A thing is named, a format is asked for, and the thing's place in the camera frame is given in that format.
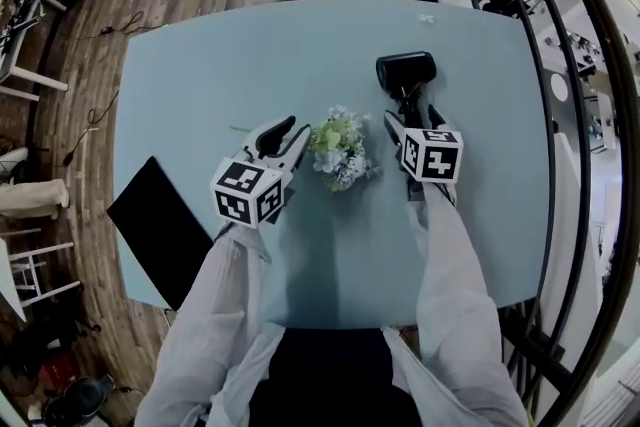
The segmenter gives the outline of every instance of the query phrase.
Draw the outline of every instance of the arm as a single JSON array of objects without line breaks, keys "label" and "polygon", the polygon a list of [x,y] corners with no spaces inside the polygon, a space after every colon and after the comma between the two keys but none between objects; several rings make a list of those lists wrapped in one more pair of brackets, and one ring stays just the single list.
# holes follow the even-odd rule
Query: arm
[{"label": "arm", "polygon": [[502,363],[500,326],[460,215],[432,184],[412,223],[426,256],[417,319],[424,365],[469,410],[496,426],[527,415]]},{"label": "arm", "polygon": [[194,425],[228,369],[242,359],[253,332],[262,262],[238,241],[259,239],[249,231],[234,227],[209,251],[162,345],[137,427]]}]

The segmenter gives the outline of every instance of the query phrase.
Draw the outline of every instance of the wooden floor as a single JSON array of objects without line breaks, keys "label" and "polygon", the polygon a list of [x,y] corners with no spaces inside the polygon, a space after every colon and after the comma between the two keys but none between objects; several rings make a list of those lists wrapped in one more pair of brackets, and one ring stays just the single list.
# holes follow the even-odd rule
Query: wooden floor
[{"label": "wooden floor", "polygon": [[[71,165],[61,167],[87,126],[88,111],[95,108],[100,115],[120,85],[128,37],[120,33],[91,37],[105,26],[122,27],[137,11],[143,11],[144,25],[155,26],[274,1],[281,0],[83,0],[60,29],[49,72],[68,81],[70,90],[41,92],[34,142],[49,149],[41,153],[43,174],[63,178],[71,192],[70,209],[54,224],[55,238],[75,242],[74,250],[60,255],[60,262],[70,276],[84,282],[87,314],[103,328],[77,344],[83,370],[89,375],[106,370],[118,385],[146,391],[167,332],[159,309],[127,299],[116,232],[105,213],[113,201],[115,108],[80,143]],[[140,396],[115,394],[105,415],[115,425],[126,425],[135,415]]]}]

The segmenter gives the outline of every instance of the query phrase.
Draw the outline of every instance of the desk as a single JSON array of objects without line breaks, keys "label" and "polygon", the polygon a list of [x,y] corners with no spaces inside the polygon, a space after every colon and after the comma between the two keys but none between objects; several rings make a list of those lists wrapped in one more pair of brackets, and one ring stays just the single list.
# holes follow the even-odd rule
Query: desk
[{"label": "desk", "polygon": [[[435,23],[421,21],[425,14]],[[213,238],[220,223],[209,181],[222,157],[232,155],[244,137],[229,126],[252,128],[287,114],[298,116],[298,125],[318,125],[328,107],[342,103],[362,113],[375,109],[370,139],[381,147],[377,155],[383,180],[392,187],[400,184],[396,196],[384,192],[371,199],[367,222],[372,227],[376,216],[386,216],[404,234],[406,219],[396,215],[405,199],[402,177],[382,128],[382,111],[393,103],[378,85],[375,61],[416,50],[431,52],[438,68],[424,101],[433,98],[464,138],[459,211],[489,293],[498,306],[530,298],[540,276],[547,227],[547,143],[526,35],[519,21],[507,17],[409,0],[309,0],[227,11],[136,36],[129,42],[118,101],[115,196],[153,155]],[[298,198],[321,191],[319,177],[309,169],[311,160],[306,158],[294,175]],[[315,189],[302,187],[314,176]],[[362,193],[344,194],[335,203],[356,208]],[[309,206],[307,217],[318,208]],[[287,209],[285,218],[305,212],[300,205]],[[412,242],[354,261],[351,256],[360,247],[344,246],[348,229],[336,234],[335,222],[327,226],[330,222],[317,227],[315,239],[344,255],[322,253],[313,261],[317,272],[308,277],[307,290],[315,295],[304,297],[305,287],[300,287],[298,305],[304,311],[299,315],[313,316],[346,301],[347,306],[379,307],[381,321],[387,323],[411,321],[423,269],[419,258],[403,253],[411,251]],[[356,225],[361,219],[343,215],[342,222]],[[291,221],[261,231],[267,248],[278,253],[272,254],[263,305],[267,317],[286,324],[293,299],[285,297],[285,283],[304,270],[308,255],[287,260],[292,255],[281,241],[295,231]],[[374,229],[370,236],[377,241]],[[129,297],[166,307],[121,237],[119,249]],[[325,263],[333,269],[326,271]],[[327,292],[326,303],[318,304],[328,279],[337,280],[339,298]],[[387,300],[384,295],[392,285],[394,297]]]},{"label": "desk", "polygon": [[[45,1],[49,5],[60,11],[66,11],[67,9],[57,0],[32,0],[27,16],[24,19],[25,22],[33,19],[36,16],[36,10],[40,5],[40,1]],[[24,41],[24,36],[27,30],[28,29],[20,31],[20,33],[14,37],[7,52],[0,55],[0,83],[4,82],[9,76],[15,75],[16,77],[37,82],[38,84],[42,84],[43,86],[59,89],[60,91],[66,91],[67,89],[69,89],[69,85],[65,84],[64,82],[50,79],[49,77],[45,77],[43,75],[39,75],[38,73],[34,73],[32,71],[25,70],[24,68],[16,66],[18,54],[20,53],[20,47],[22,47],[22,42]],[[37,95],[24,93],[22,91],[4,86],[0,86],[0,93],[5,93],[7,95],[17,96],[36,102],[40,99]]]}]

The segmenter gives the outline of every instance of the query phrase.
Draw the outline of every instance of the table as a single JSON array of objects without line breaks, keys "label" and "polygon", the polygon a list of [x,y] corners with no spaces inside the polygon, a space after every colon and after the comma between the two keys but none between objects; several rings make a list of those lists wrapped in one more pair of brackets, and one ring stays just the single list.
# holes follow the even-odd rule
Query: table
[{"label": "table", "polygon": [[[423,15],[435,22],[424,21]],[[322,317],[323,308],[341,312],[319,318],[316,324],[325,327],[410,321],[423,269],[411,253],[415,241],[402,241],[406,254],[404,247],[392,248],[392,254],[376,254],[370,261],[362,255],[351,258],[349,250],[360,248],[344,244],[349,223],[354,229],[362,229],[355,226],[359,223],[379,228],[378,213],[394,223],[394,230],[406,233],[406,219],[396,215],[404,200],[403,178],[387,161],[393,148],[382,133],[382,111],[393,103],[378,85],[375,60],[416,50],[431,52],[438,68],[423,102],[433,100],[464,138],[459,211],[489,293],[498,306],[530,298],[544,253],[548,155],[529,45],[521,23],[507,17],[409,0],[313,0],[227,11],[136,36],[129,42],[118,102],[115,196],[153,155],[213,238],[220,223],[209,181],[222,157],[232,155],[244,137],[230,125],[252,128],[287,114],[317,125],[337,103],[359,112],[375,105],[370,140],[382,147],[378,158],[384,161],[384,178],[382,186],[368,184],[365,190],[381,187],[382,192],[362,196],[371,200],[369,210],[359,206],[361,192],[340,196],[337,203],[364,208],[367,219],[343,216],[345,228],[336,233],[341,227],[321,215],[325,224],[315,236],[329,248],[335,240],[336,252],[347,256],[322,253],[309,262],[309,255],[290,260],[296,255],[286,253],[296,233],[286,217],[304,224],[309,221],[305,215],[313,218],[327,204],[316,210],[294,208],[296,197],[321,191],[302,186],[318,180],[310,171],[312,159],[306,158],[294,176],[299,190],[283,212],[285,219],[262,230],[267,248],[277,253],[272,254],[263,309],[268,319],[285,325]],[[376,210],[380,204],[388,208]],[[374,229],[371,237],[376,237]],[[129,297],[166,307],[120,236],[119,250]],[[312,274],[293,290],[291,280],[308,264]],[[362,313],[363,305],[371,305],[373,312]],[[343,315],[351,307],[366,319]]]},{"label": "table", "polygon": [[[58,9],[59,11],[64,12],[67,10],[66,6],[64,6],[57,0],[32,0],[31,6],[29,7],[29,11],[24,19],[24,22],[28,22],[36,16],[36,10],[40,5],[40,1],[47,2],[49,5]],[[20,53],[20,48],[22,47],[22,42],[24,41],[24,36],[27,30],[28,29],[20,31],[20,33],[13,39],[13,42],[11,43],[8,51],[0,55],[0,83],[4,82],[11,75],[15,75],[16,77],[37,82],[38,84],[42,84],[43,86],[59,89],[60,91],[66,91],[67,89],[69,89],[69,85],[64,82],[60,82],[58,80],[54,80],[49,77],[45,77],[44,75],[40,75],[38,73],[34,73],[32,71],[25,70],[24,68],[16,66],[18,54]],[[17,96],[19,98],[25,98],[27,100],[32,100],[35,102],[40,99],[37,95],[24,93],[22,91],[18,91],[17,89],[11,89],[4,86],[0,86],[0,93],[4,93],[10,96]]]}]

